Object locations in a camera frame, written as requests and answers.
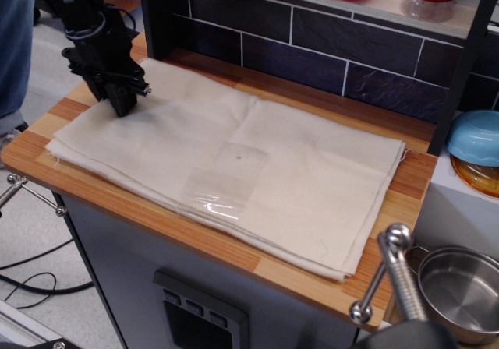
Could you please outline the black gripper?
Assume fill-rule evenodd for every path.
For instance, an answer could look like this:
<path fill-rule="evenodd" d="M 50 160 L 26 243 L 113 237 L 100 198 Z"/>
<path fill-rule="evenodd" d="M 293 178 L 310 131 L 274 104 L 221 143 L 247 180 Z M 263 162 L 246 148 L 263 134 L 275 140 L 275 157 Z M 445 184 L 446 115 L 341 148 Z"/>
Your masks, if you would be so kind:
<path fill-rule="evenodd" d="M 112 32 L 73 44 L 62 52 L 71 71 L 84 78 L 98 101 L 108 98 L 119 117 L 136 106 L 136 95 L 149 94 L 145 72 L 130 56 L 132 39 Z"/>

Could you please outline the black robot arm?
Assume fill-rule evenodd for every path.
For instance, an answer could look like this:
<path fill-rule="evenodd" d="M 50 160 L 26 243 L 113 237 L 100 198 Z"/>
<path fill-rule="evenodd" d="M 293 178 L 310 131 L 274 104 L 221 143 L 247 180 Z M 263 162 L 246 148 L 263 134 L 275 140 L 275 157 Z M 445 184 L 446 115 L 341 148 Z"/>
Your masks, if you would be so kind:
<path fill-rule="evenodd" d="M 44 0 L 61 19 L 73 43 L 62 50 L 72 73 L 81 76 L 97 100 L 109 100 L 119 117 L 149 93 L 144 70 L 131 58 L 133 34 L 121 9 L 104 0 Z"/>

